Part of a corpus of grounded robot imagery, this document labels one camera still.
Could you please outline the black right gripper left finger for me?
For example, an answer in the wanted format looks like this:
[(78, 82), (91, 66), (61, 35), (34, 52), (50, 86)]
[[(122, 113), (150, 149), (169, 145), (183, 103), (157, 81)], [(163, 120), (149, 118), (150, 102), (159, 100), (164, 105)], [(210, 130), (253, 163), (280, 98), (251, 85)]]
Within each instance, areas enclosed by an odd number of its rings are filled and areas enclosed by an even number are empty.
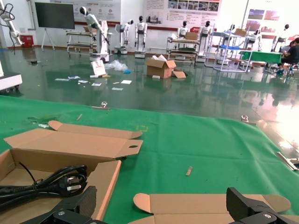
[(93, 219), (96, 207), (95, 186), (89, 186), (81, 195), (68, 197), (58, 203), (51, 211), (25, 221), (25, 224), (101, 224)]

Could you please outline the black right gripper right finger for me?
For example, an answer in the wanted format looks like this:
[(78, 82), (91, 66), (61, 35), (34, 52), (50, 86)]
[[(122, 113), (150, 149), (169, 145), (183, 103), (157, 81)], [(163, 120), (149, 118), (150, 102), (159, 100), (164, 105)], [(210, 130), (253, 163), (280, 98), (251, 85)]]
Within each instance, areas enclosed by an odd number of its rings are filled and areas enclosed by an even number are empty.
[(234, 224), (296, 224), (284, 217), (266, 203), (243, 196), (236, 188), (226, 191), (226, 208)]

